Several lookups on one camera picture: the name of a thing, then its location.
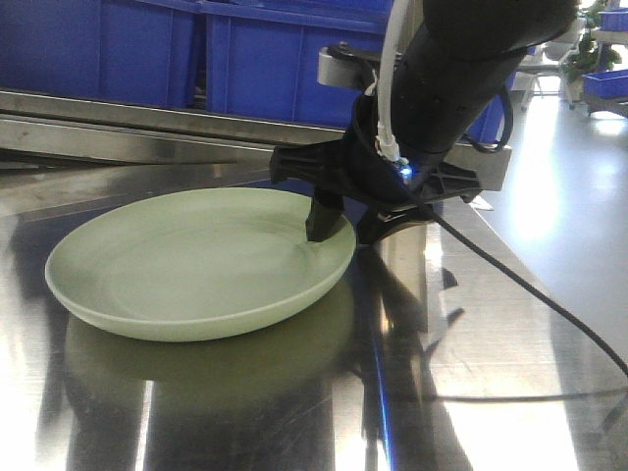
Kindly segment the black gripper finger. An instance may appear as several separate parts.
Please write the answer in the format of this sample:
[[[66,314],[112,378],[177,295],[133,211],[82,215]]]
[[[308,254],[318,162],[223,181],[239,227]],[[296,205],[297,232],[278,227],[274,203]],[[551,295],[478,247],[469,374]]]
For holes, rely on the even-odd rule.
[[[431,206],[369,208],[357,223],[357,240],[360,244],[374,244],[400,231],[424,225],[432,221],[431,211]]]
[[[305,221],[307,239],[314,242],[328,239],[343,211],[344,204],[341,195],[315,188]]]

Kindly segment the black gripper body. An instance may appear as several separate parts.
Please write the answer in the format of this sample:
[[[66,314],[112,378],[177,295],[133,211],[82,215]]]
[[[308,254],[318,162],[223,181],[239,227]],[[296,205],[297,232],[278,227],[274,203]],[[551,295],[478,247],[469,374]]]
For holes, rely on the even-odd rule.
[[[411,150],[410,176],[404,177],[375,149],[376,110],[376,99],[361,95],[353,103],[351,122],[342,138],[276,147],[270,161],[271,181],[299,179],[386,211],[453,197],[468,202],[480,194],[477,174],[446,163],[441,154],[424,157]]]

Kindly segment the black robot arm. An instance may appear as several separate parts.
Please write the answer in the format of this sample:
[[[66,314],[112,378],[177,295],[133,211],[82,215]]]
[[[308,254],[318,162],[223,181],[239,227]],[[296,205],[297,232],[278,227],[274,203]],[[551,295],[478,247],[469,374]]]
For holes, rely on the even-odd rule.
[[[307,238],[333,234],[346,198],[366,205],[358,237],[371,244],[433,219],[437,201],[476,196],[477,175],[447,154],[493,99],[507,97],[527,50],[566,32],[576,10],[573,1],[425,2],[407,48],[365,68],[368,85],[340,139],[274,151],[274,182],[314,186]]]

